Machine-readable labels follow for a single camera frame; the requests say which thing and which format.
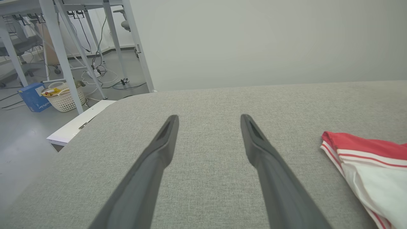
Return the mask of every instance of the plastic laundry basket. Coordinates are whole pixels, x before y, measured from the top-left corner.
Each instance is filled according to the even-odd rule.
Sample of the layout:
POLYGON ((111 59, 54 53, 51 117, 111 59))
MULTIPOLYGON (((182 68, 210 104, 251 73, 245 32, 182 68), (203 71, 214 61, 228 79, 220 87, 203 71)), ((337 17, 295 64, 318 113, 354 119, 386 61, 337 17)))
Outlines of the plastic laundry basket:
MULTIPOLYGON (((55 109, 59 110, 60 112, 67 112, 70 110, 73 110, 76 108, 76 105, 74 103, 74 100, 72 99, 71 92, 69 91, 69 88, 66 83, 64 82, 55 82, 52 83, 48 88, 42 90, 42 91, 47 91, 52 88, 58 88, 62 90, 60 93, 57 95, 53 95, 51 97, 46 97, 48 101, 52 104, 55 109)), ((81 104, 85 104, 86 98, 85 95, 82 91, 82 87, 77 85, 77 91, 79 95, 79 99, 81 100, 81 104)))

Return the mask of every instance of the yellow item in basket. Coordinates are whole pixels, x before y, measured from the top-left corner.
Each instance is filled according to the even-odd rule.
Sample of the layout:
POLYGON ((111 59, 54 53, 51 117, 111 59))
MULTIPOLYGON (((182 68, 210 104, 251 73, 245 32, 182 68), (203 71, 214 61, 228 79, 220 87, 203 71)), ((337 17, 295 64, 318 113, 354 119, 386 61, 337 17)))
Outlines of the yellow item in basket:
POLYGON ((58 94, 60 92, 61 92, 60 89, 54 88, 54 89, 51 89, 51 90, 48 90, 48 91, 44 91, 43 93, 41 93, 41 95, 48 97, 48 96, 56 95, 56 94, 58 94))

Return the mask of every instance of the gray upholstered table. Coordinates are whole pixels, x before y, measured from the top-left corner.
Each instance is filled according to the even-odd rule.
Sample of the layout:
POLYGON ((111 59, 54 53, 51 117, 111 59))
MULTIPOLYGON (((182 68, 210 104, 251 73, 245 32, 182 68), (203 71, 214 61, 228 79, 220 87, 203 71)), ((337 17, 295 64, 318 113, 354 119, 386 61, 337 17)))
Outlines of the gray upholstered table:
POLYGON ((268 228, 240 115, 250 114, 334 228, 373 228, 319 149, 325 130, 407 142, 407 81, 186 90, 122 99, 96 116, 8 211, 5 228, 87 228, 169 115, 179 115, 152 228, 268 228))

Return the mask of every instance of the blue box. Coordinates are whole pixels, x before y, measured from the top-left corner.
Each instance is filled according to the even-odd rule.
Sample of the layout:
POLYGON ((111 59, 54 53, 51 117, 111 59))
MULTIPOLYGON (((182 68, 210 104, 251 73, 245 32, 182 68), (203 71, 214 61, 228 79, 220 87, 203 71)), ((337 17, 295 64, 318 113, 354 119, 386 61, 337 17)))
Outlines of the blue box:
POLYGON ((34 83, 21 88, 17 92, 32 112, 41 112, 52 106, 48 99, 41 95, 41 91, 44 88, 43 83, 34 83))

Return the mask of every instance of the red and white cloth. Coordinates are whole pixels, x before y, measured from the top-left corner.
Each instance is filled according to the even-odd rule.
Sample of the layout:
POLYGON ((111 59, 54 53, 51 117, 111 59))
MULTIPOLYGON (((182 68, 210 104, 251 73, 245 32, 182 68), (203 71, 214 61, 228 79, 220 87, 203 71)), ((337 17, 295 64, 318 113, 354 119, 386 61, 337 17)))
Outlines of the red and white cloth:
POLYGON ((325 131, 321 148, 380 229, 407 229, 407 144, 325 131))

